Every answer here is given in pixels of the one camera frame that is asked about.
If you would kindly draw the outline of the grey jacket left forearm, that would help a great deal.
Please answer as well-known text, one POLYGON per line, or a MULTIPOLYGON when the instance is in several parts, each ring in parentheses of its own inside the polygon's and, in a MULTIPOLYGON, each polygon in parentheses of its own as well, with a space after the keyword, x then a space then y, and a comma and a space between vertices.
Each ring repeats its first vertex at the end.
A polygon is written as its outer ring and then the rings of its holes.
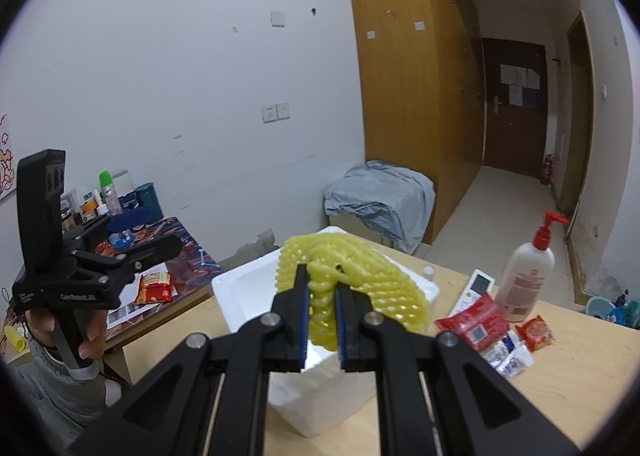
POLYGON ((59 447, 69 447, 122 397, 122 386, 99 375, 93 380, 70 377, 66 366, 34 339, 32 361, 10 366, 10 376, 59 447))

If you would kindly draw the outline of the person's left hand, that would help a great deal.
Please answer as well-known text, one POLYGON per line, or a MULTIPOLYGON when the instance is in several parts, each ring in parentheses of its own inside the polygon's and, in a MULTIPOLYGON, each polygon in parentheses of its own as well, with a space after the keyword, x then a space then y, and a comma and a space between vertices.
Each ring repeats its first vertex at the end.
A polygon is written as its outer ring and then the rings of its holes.
POLYGON ((26 311, 26 320, 32 335, 50 349, 61 350, 63 341, 77 349, 81 360, 99 360, 105 351, 106 310, 90 310, 85 332, 79 332, 73 317, 54 317, 45 309, 26 311))

